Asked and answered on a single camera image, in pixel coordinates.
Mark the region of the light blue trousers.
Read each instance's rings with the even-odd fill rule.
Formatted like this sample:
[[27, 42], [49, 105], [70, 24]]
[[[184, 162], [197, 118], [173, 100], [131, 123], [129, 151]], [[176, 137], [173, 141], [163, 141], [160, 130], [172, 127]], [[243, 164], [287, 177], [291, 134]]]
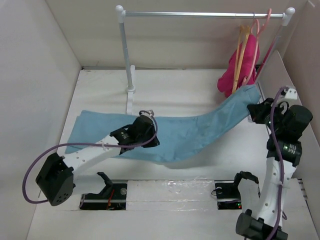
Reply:
[[[159, 146], [135, 148], [121, 158], [154, 163], [174, 163], [200, 153], [248, 115], [247, 106], [261, 98], [255, 85], [240, 87], [214, 111], [189, 117], [157, 117]], [[133, 123], [134, 115], [100, 113], [83, 110], [76, 117], [68, 143], [96, 143], [125, 125]]]

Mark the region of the wooden clothes hanger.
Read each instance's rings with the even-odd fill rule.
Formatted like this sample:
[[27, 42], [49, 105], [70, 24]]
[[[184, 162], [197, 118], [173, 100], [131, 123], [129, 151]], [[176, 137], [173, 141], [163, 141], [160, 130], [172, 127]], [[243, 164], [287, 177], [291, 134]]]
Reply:
[[242, 68], [243, 58], [248, 43], [249, 36], [251, 34], [251, 28], [248, 25], [241, 25], [239, 28], [239, 36], [237, 41], [235, 65], [234, 65], [234, 75], [233, 75], [233, 85], [232, 94], [234, 94], [238, 87], [238, 81], [240, 77], [240, 72]]

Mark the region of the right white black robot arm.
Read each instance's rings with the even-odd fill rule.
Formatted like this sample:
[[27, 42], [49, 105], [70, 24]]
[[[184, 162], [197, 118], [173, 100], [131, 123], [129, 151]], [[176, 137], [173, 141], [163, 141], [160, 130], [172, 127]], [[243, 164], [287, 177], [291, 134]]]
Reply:
[[300, 163], [303, 131], [313, 114], [302, 105], [273, 106], [273, 98], [249, 104], [252, 121], [267, 125], [271, 133], [266, 144], [266, 173], [262, 188], [258, 177], [240, 171], [231, 184], [232, 193], [240, 197], [242, 212], [235, 232], [246, 240], [286, 240], [282, 229], [283, 207], [289, 183]]

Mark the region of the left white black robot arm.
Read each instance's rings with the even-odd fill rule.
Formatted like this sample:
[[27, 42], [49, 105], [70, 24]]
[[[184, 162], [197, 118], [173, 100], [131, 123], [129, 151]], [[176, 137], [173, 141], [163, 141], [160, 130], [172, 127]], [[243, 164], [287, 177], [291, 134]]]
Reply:
[[113, 192], [112, 180], [102, 171], [93, 175], [84, 175], [84, 171], [137, 147], [157, 147], [160, 144], [157, 131], [154, 117], [143, 113], [132, 124], [112, 131], [100, 141], [84, 143], [81, 150], [64, 156], [52, 153], [35, 181], [54, 207], [73, 194], [93, 194], [107, 199]]

